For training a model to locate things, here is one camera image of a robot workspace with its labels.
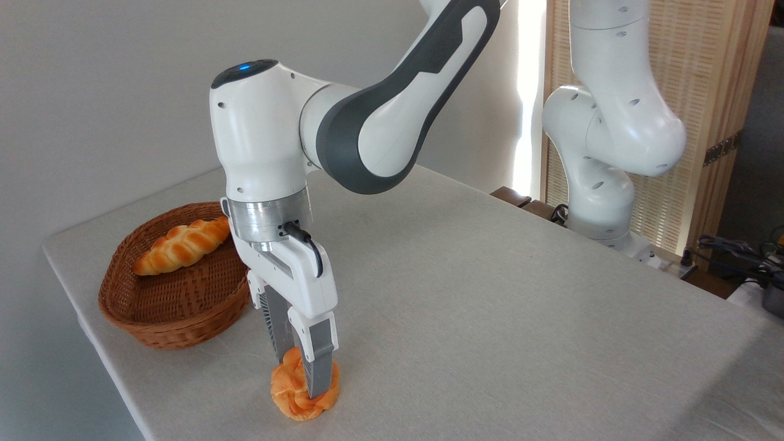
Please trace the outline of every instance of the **bread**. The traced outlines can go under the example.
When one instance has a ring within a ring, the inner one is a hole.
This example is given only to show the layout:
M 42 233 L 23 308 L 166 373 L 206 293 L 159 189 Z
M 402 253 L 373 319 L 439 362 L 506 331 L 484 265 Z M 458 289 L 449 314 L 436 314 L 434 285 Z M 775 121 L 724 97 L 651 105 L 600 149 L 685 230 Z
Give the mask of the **bread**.
M 133 264 L 137 275 L 157 275 L 190 266 L 215 251 L 229 235 L 229 219 L 196 220 L 172 228 Z
M 305 366 L 299 348 L 283 355 L 283 363 L 272 370 L 272 399 L 283 414 L 294 421 L 307 421 L 335 405 L 340 394 L 340 371 L 332 361 L 332 383 L 329 390 L 314 399 L 307 394 Z

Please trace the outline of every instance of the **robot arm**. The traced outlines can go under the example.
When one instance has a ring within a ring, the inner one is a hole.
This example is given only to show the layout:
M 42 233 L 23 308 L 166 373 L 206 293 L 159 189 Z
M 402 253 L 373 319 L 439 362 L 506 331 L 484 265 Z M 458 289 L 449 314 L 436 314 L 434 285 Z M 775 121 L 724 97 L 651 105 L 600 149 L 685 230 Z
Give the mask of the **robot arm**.
M 659 176 L 686 148 L 651 72 L 648 15 L 648 0 L 571 0 L 572 69 L 585 85 L 557 89 L 543 112 L 567 175 L 567 226 L 642 261 L 651 247 L 630 231 L 626 172 Z
M 225 70 L 210 91 L 227 178 L 221 203 L 249 267 L 253 303 L 263 309 L 279 360 L 296 332 L 311 397 L 329 387 L 338 341 L 329 258 L 304 231 L 311 219 L 307 174 L 323 168 L 363 194 L 399 184 L 506 0 L 420 2 L 430 16 L 425 29 L 392 73 L 366 89 L 258 60 Z

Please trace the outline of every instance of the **bread roll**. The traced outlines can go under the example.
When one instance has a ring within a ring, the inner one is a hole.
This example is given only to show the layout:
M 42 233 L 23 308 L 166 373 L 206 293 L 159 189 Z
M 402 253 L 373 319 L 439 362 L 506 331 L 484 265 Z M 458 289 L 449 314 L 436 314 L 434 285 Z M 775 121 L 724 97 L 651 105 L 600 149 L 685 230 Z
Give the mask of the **bread roll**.
M 340 371 L 332 361 L 332 383 L 329 390 L 314 399 L 307 394 L 305 366 L 299 348 L 283 355 L 283 363 L 272 370 L 272 399 L 283 414 L 294 421 L 307 421 L 335 405 L 340 394 Z
M 211 253 L 229 235 L 229 219 L 196 220 L 172 228 L 133 264 L 137 275 L 157 275 L 190 266 Z

